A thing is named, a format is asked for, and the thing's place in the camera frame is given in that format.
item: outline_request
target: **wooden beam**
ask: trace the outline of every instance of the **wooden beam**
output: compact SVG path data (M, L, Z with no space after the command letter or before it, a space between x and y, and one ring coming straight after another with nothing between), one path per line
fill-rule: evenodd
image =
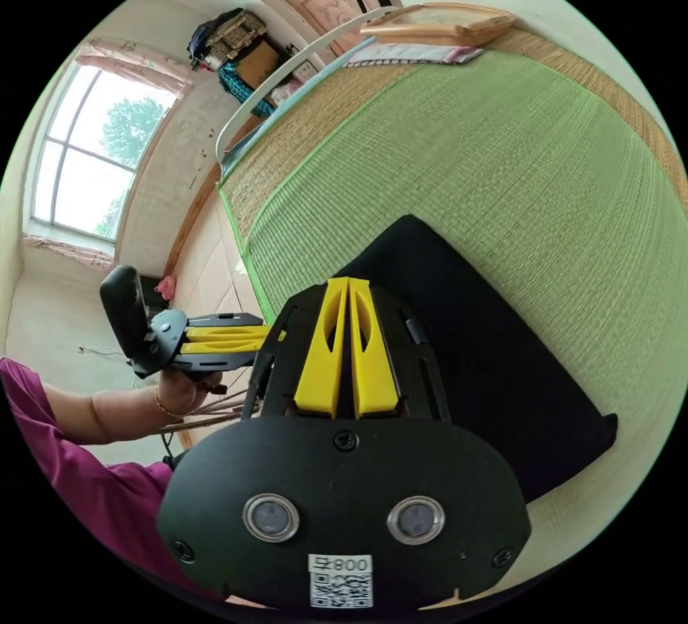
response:
M191 440L188 431L179 431L177 433L177 438L179 438L179 442L184 450L189 450L194 446L194 442Z
M239 132L236 133L234 138L227 145L226 149L231 149L237 142L242 140L249 132L258 127L258 125L260 125L260 123L262 122L262 118L255 117L254 115L252 115L244 123L244 126L241 128L241 130L239 130ZM191 229L194 227L194 223L196 223L196 219L199 217L201 210L206 205L208 197L212 195L213 190L215 189L215 184L219 182L220 174L220 166L218 163L215 163L215 165L210 169L210 172L208 173L200 189L196 193L196 196L193 198L193 201L191 202L191 207L186 212L184 222L181 224L181 228L177 233L177 237L174 241L174 244L172 245L170 254L167 257L167 263L165 264L165 272L163 276L172 275L172 273L174 273L174 269L181 255L181 250L183 249L184 244L186 243L188 235L191 233Z

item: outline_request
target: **bamboo mat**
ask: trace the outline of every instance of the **bamboo mat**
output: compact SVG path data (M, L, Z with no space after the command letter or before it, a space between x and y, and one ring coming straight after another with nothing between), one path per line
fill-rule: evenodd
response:
M688 216L688 179L679 156L662 129L630 94L591 63L536 34L514 30L488 49L518 54L577 82L609 104L647 144L672 182ZM273 192L326 137L363 104L418 66L345 68L316 87L292 108L243 158L221 187L247 239L251 226Z

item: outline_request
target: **bracelet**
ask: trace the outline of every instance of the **bracelet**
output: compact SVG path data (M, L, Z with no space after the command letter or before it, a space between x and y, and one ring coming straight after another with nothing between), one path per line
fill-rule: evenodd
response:
M156 399L156 404L158 405L158 407L160 409L162 409L162 411L164 411L165 414L167 414L167 416L173 416L174 418L183 418L184 417L184 414L175 414L173 411L170 411L169 409L167 409L167 407L165 407L165 405L162 402L160 402L160 391L159 391L157 385L156 385L155 399Z

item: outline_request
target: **pile of clothes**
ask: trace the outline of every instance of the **pile of clothes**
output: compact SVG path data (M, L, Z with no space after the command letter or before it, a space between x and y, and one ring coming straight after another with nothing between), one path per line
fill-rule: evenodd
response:
M192 69L217 72L224 90L243 103L253 89L239 76L237 65L266 38L267 27L257 15L235 8L200 25L186 50ZM252 112L265 118L273 111L273 106L262 100Z

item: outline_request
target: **tree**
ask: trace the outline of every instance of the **tree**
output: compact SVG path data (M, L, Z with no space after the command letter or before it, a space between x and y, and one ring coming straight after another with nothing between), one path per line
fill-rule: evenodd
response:
M124 190L107 209L107 213L103 216L102 221L95 227L94 232L103 237L111 238L115 235L115 222L117 221L120 210L124 205L124 198L127 191Z
M135 168L164 115L164 107L150 97L123 99L108 110L100 144L110 158Z

